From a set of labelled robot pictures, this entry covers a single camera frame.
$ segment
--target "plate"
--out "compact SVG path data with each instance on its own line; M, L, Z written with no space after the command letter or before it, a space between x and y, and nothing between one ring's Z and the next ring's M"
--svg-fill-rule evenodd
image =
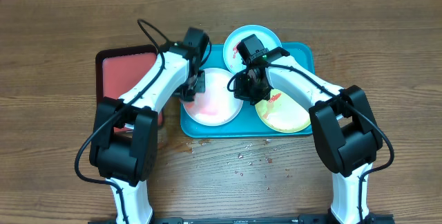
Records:
M294 133L310 125L309 113L278 89L272 89L270 100L261 100L255 109L264 124L275 131Z
M206 91L197 93L193 102L183 102L184 110L196 122L214 127L226 124L239 114L242 100L227 90L232 73L221 68L206 68Z
M224 58L226 67L233 74L236 74L246 68L246 66L242 63L241 55L236 47L241 40L252 34L255 34L256 37L262 42L262 45L269 50L282 46L279 38L268 28L258 25L248 25L237 28L229 35L229 37L227 37L222 50L222 56Z

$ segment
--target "food residue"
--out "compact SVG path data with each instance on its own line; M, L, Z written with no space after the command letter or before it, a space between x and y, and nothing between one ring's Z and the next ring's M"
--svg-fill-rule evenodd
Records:
M193 142L187 142L187 143L179 142L176 144L169 144L169 146L176 152L193 153L193 148L191 146L192 144Z
M241 41L239 41L239 42L235 45L235 47L233 47L233 58L234 58L234 59L236 58L236 54L238 54L238 49L237 49L237 47L238 47L238 44L240 44L240 42L241 42Z
M209 139L202 139L200 141L198 141L198 144L200 144L201 146L209 144L210 140Z
M270 100L268 101L268 103L273 103L275 102L277 99L279 99L279 97L281 97L281 93L277 93L273 96L271 96Z
M273 110L273 102L267 103L267 110L265 111L264 115L262 116L264 119L267 119L269 117L270 111Z

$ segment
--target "yellow plate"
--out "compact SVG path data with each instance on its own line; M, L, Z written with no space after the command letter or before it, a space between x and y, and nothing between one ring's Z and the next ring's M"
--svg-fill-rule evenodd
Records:
M301 131L310 124L309 113L278 89L272 89L270 100L255 105L256 113L268 127L282 133Z

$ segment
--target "pink plate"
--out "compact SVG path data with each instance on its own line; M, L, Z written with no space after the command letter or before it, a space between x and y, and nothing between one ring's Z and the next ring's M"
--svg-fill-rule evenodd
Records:
M234 119L240 112L242 100L227 90L233 74L221 68L206 68L206 92L197 93L193 102L183 102L187 114L196 122L219 126Z

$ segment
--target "wood grain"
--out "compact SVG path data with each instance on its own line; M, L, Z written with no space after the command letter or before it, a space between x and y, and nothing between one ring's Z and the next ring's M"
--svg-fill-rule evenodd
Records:
M147 43L139 17L174 40L195 26L219 44L260 24L306 43L320 77L365 90L394 144L392 167L370 176L370 209L397 223L442 218L441 0L0 0L0 12L0 223L115 215L110 189L80 181L73 161L94 120L95 55ZM158 216L326 212L332 181L312 137L200 145L181 131L178 107L175 99L165 107L149 182ZM375 165L387 158L381 149ZM87 159L81 170L97 176Z

